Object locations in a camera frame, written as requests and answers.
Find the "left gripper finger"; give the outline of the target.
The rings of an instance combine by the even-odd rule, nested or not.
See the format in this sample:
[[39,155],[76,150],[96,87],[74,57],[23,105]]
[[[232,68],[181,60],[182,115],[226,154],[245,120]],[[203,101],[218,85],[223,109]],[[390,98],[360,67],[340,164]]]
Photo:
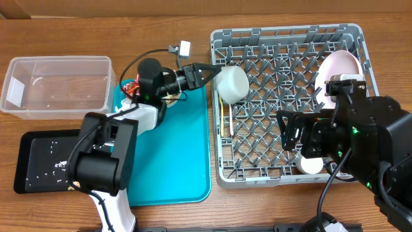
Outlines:
[[212,81],[220,71],[200,70],[200,87],[205,86],[208,82]]
[[205,64],[205,63],[194,63],[194,69],[197,72],[220,72],[221,66],[216,66],[212,64]]

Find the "grey bowl with rice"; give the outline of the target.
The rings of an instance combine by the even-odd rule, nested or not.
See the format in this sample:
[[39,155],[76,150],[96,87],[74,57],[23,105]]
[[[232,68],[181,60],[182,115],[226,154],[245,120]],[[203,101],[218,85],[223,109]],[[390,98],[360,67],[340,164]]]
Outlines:
[[235,104],[248,95],[248,77],[240,66],[222,67],[214,80],[222,100],[228,104]]

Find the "white cup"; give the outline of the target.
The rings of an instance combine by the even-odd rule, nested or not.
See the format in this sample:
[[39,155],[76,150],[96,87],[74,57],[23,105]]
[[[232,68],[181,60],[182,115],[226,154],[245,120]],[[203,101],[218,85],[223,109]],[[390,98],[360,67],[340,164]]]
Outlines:
[[324,167],[324,161],[322,158],[305,158],[301,155],[300,152],[298,152],[295,165],[301,173],[314,175],[322,171]]

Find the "yellow plastic spoon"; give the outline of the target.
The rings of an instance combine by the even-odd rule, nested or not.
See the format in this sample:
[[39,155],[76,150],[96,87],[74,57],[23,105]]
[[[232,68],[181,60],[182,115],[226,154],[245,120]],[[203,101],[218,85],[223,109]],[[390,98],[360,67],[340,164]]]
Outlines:
[[223,138],[224,137],[224,104],[223,100],[221,98],[221,95],[219,95],[219,103],[220,103],[220,135]]

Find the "white plastic fork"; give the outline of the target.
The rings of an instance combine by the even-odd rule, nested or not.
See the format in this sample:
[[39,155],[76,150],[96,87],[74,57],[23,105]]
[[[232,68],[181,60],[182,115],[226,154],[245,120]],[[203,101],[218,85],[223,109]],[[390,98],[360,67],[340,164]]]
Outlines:
[[233,113],[232,113],[232,105],[228,103],[229,107],[229,130],[230,130],[230,136],[234,136],[234,127],[233,127]]

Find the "pink round plate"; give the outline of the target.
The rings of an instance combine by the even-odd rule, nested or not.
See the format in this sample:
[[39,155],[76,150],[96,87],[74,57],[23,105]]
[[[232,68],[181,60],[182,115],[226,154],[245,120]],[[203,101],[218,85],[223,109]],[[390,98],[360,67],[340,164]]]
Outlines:
[[335,97],[327,97],[326,81],[343,81],[356,79],[363,81],[363,71],[359,60],[350,52],[339,50],[329,55],[320,65],[318,75],[315,78],[315,90],[320,88],[316,95],[318,105],[323,104],[322,109],[334,109]]

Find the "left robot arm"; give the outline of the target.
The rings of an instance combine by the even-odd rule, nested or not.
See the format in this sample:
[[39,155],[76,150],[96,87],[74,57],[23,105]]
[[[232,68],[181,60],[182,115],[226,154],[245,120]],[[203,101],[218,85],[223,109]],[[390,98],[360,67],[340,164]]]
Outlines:
[[167,109],[165,96],[197,90],[221,66],[192,63],[173,71],[157,59],[138,57],[138,89],[131,105],[117,113],[87,113],[67,161],[70,186],[94,201],[100,231],[137,231],[127,199],[137,137],[157,128]]

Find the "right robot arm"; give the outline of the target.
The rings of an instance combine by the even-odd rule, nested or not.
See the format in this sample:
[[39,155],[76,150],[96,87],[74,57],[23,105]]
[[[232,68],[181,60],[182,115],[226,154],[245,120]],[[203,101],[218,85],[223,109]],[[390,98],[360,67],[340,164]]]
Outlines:
[[360,88],[330,88],[333,109],[279,110],[282,147],[302,145],[306,159],[329,157],[375,196],[390,224],[411,231],[411,113],[391,97],[368,97]]

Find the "grey dishwasher rack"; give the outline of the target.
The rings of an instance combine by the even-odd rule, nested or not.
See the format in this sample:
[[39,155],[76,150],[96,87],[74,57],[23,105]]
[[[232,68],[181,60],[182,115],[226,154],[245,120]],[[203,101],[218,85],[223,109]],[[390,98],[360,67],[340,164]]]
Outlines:
[[325,172],[307,175],[297,170],[300,147],[282,148],[276,112],[322,109],[315,78],[322,62],[339,50],[359,60],[369,94],[378,94],[361,27],[348,23],[217,29],[210,41],[212,64],[240,66],[250,84],[248,95],[232,105],[233,137],[224,101],[224,137],[220,135],[219,94],[212,91],[218,185],[235,189],[326,182]]

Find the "white bowl with nuts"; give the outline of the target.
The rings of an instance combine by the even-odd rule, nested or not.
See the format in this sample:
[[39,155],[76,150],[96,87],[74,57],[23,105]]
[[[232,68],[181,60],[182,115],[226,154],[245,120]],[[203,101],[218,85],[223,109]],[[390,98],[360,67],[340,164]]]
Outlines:
[[[165,84],[172,84],[176,81],[176,77],[170,73],[163,72],[163,75],[164,75]],[[181,93],[174,93],[174,94],[167,93],[167,95],[164,97],[167,107],[170,108],[174,106],[180,97],[181,97]]]

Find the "red snack wrapper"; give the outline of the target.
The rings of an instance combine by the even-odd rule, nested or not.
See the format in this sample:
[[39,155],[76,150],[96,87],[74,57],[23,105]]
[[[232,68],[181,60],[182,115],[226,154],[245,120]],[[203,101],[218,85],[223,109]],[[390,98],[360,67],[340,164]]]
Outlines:
[[123,90],[126,92],[126,95],[129,99],[132,99],[135,95],[139,94],[139,74],[132,80],[123,85]]

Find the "teal serving tray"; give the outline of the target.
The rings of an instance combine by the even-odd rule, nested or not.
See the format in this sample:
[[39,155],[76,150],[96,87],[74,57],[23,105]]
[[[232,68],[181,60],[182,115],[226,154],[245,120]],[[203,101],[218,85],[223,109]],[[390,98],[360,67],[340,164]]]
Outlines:
[[182,204],[205,200],[211,188],[207,90],[200,88],[137,137],[127,195],[130,206]]

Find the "clear plastic bin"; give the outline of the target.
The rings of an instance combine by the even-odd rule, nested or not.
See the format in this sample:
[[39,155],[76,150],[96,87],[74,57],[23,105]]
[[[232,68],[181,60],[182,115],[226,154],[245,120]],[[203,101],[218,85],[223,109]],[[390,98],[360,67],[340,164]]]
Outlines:
[[5,75],[1,111],[26,120],[110,113],[116,79],[107,56],[15,57]]

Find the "spilled rice and nuts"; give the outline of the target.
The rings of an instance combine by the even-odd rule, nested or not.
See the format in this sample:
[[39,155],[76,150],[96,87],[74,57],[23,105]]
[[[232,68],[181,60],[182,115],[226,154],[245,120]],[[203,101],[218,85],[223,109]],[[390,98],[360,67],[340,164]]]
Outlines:
[[76,143],[76,137],[34,139],[30,147],[26,192],[72,190],[66,173],[68,158]]

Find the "black tray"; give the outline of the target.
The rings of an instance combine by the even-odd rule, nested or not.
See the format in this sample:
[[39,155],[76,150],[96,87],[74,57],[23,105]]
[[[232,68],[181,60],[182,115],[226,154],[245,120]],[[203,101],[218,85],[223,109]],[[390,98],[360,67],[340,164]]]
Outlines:
[[66,166],[79,133],[79,129],[26,132],[20,141],[14,191],[69,191]]

